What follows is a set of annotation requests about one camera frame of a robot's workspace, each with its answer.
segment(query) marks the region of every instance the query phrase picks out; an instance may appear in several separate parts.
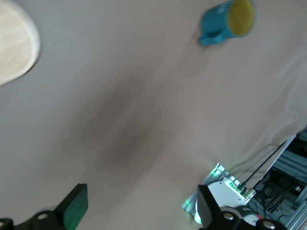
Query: wooden plate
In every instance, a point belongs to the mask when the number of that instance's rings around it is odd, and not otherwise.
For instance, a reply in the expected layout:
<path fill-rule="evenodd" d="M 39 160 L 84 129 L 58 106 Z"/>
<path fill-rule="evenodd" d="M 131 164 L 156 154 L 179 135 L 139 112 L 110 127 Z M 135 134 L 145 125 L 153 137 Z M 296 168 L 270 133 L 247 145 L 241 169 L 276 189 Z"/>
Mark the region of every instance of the wooden plate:
<path fill-rule="evenodd" d="M 0 85 L 25 74 L 37 61 L 40 38 L 27 13 L 11 0 L 0 0 Z"/>

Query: beige table surface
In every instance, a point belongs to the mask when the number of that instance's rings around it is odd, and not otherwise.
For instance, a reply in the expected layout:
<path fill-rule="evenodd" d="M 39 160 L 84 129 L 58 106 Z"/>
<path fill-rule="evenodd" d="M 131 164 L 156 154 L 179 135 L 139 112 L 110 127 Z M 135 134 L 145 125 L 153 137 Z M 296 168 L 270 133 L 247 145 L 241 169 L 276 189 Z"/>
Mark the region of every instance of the beige table surface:
<path fill-rule="evenodd" d="M 244 180 L 307 124 L 305 0 L 256 0 L 252 33 L 210 47 L 221 1 L 16 2 L 42 50 L 0 87 L 1 217 L 88 183 L 80 230 L 197 230 L 180 206 L 217 162 Z"/>

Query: mug handle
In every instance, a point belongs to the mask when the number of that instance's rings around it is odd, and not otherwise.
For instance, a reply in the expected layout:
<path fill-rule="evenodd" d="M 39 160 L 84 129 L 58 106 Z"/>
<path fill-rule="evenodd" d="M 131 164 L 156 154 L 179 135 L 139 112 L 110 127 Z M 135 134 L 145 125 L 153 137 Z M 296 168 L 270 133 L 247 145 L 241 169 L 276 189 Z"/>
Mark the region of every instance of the mug handle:
<path fill-rule="evenodd" d="M 200 37 L 200 43 L 203 46 L 211 45 L 211 44 L 220 44 L 225 40 L 225 37 L 223 35 L 223 31 L 218 32 L 218 34 L 215 37 L 208 37 L 207 34 L 203 34 Z"/>

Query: screw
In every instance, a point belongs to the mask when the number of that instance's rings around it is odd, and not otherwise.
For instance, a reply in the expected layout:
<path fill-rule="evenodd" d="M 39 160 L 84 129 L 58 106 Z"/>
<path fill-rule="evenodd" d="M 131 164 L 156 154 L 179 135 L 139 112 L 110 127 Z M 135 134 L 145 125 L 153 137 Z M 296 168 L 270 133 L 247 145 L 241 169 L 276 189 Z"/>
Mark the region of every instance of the screw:
<path fill-rule="evenodd" d="M 301 191 L 301 187 L 299 185 L 297 185 L 297 186 L 294 187 L 294 190 L 296 190 L 297 192 L 300 192 Z"/>
<path fill-rule="evenodd" d="M 48 215 L 46 213 L 40 214 L 37 219 L 45 219 Z"/>
<path fill-rule="evenodd" d="M 275 229 L 275 225 L 272 222 L 269 222 L 267 220 L 265 220 L 263 222 L 263 225 L 267 228 L 267 229 Z"/>
<path fill-rule="evenodd" d="M 234 219 L 234 216 L 229 212 L 224 213 L 224 217 L 227 220 L 233 220 Z"/>

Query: teal mug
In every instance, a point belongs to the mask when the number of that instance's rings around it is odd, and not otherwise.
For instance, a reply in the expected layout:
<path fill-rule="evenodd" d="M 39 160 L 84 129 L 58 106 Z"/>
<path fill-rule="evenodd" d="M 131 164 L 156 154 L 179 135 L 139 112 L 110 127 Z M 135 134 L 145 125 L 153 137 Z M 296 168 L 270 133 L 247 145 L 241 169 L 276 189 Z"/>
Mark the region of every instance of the teal mug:
<path fill-rule="evenodd" d="M 252 0 L 230 0 L 210 8 L 201 19 L 200 43 L 204 46 L 220 44 L 225 39 L 244 37 L 256 20 Z"/>

